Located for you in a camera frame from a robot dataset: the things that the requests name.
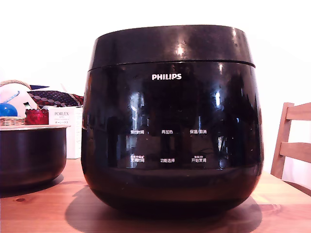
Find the white box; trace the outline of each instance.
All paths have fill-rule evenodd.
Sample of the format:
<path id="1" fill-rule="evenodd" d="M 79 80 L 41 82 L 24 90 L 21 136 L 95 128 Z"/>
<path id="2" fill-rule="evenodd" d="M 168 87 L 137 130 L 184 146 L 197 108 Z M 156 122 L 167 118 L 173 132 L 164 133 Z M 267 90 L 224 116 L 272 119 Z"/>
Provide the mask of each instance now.
<path id="1" fill-rule="evenodd" d="M 48 107 L 49 125 L 70 125 L 67 128 L 67 159 L 81 157 L 82 106 Z"/>

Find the chair backrest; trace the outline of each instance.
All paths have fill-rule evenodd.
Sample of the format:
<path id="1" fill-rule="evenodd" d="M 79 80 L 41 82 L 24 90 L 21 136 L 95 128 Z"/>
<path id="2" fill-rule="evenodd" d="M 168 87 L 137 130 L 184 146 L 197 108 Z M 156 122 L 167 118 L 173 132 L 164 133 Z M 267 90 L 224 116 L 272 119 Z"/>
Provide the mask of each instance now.
<path id="1" fill-rule="evenodd" d="M 311 103 L 294 106 L 293 103 L 284 103 L 280 127 L 276 140 L 271 174 L 282 179 L 285 157 L 311 163 L 310 143 L 289 143 L 292 120 L 311 120 Z"/>

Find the red jar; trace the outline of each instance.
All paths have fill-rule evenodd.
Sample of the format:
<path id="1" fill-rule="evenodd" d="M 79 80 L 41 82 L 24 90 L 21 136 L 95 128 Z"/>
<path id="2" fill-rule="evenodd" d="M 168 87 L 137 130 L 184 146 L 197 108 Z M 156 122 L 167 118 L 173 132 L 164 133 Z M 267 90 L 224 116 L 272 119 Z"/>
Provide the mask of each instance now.
<path id="1" fill-rule="evenodd" d="M 26 110 L 26 125 L 48 125 L 49 111 L 40 109 Z"/>

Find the wooden table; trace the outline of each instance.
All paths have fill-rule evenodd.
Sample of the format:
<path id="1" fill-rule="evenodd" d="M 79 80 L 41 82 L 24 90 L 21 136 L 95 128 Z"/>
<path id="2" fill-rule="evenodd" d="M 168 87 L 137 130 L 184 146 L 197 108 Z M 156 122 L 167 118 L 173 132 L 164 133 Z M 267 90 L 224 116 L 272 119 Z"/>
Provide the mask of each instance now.
<path id="1" fill-rule="evenodd" d="M 311 233 L 311 197 L 263 173 L 243 204 L 217 219 L 141 219 L 106 206 L 90 191 L 80 160 L 42 190 L 1 198 L 1 233 Z"/>

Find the glossy black surface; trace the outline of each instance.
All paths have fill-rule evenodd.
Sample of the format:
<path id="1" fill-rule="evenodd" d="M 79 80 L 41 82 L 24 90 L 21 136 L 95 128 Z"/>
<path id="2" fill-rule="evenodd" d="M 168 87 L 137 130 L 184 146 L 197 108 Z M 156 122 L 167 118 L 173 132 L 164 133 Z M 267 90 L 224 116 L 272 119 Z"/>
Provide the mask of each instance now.
<path id="1" fill-rule="evenodd" d="M 0 190 L 25 189 L 61 174 L 66 128 L 0 131 Z"/>
<path id="2" fill-rule="evenodd" d="M 90 71 L 82 167 L 92 191 L 132 212 L 211 214 L 242 203 L 263 162 L 254 70 L 234 62 L 173 62 Z"/>
<path id="3" fill-rule="evenodd" d="M 218 25 L 146 27 L 96 39 L 89 69 L 172 61 L 234 61 L 255 67 L 243 31 Z"/>

